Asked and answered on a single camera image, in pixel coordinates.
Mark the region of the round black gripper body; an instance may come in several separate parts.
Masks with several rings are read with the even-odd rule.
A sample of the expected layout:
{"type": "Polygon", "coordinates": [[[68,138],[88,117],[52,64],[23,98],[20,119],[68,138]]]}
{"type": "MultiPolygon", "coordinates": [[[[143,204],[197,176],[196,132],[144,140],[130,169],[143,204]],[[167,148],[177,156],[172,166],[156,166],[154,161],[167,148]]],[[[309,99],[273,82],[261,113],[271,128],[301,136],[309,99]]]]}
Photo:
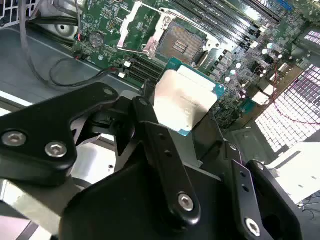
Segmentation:
{"type": "Polygon", "coordinates": [[[214,175],[190,165],[185,170],[201,206],[199,222],[179,229],[170,220],[150,168],[133,163],[85,189],[63,213],[61,240],[245,240],[231,199],[214,175]]]}

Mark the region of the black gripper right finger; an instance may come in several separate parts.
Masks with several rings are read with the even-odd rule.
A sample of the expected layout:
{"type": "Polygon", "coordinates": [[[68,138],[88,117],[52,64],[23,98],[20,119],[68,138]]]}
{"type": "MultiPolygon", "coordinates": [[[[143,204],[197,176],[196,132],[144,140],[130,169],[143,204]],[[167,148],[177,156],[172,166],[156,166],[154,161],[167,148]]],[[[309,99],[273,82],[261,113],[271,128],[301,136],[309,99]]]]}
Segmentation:
{"type": "Polygon", "coordinates": [[[201,169],[220,177],[222,219],[236,240],[300,240],[297,207],[260,162],[243,163],[240,150],[227,141],[209,112],[192,131],[201,169]]]}

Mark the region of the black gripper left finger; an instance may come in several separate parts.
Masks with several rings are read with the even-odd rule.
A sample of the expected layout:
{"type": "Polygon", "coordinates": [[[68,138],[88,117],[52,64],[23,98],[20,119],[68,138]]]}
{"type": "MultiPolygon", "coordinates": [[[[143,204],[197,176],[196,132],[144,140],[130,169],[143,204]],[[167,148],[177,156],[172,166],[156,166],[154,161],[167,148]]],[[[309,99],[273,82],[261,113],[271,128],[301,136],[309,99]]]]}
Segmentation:
{"type": "Polygon", "coordinates": [[[96,82],[1,117],[0,133],[1,176],[42,186],[63,184],[76,162],[77,147],[110,133],[124,163],[148,165],[172,222],[192,227],[201,218],[171,135],[141,96],[130,100],[96,82]]]}

